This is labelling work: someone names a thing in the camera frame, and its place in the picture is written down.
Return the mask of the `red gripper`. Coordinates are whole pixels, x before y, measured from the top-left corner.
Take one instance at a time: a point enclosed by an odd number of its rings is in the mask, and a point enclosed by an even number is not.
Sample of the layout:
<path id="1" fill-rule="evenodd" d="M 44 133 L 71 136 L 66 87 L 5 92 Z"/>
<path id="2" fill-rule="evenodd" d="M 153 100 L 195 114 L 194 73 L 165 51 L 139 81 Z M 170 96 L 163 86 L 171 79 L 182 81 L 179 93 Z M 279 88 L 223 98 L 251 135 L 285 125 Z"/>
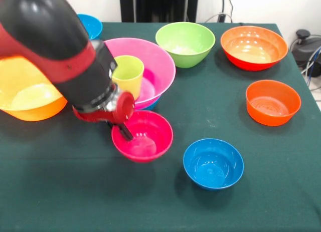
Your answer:
<path id="1" fill-rule="evenodd" d="M 116 95 L 106 103 L 106 105 L 92 112 L 80 112 L 73 107 L 73 112 L 77 118 L 86 122 L 106 121 L 108 127 L 112 129 L 116 123 L 120 133 L 127 141 L 133 139 L 132 133 L 124 124 L 134 112 L 134 97 L 128 91 L 116 92 Z"/>

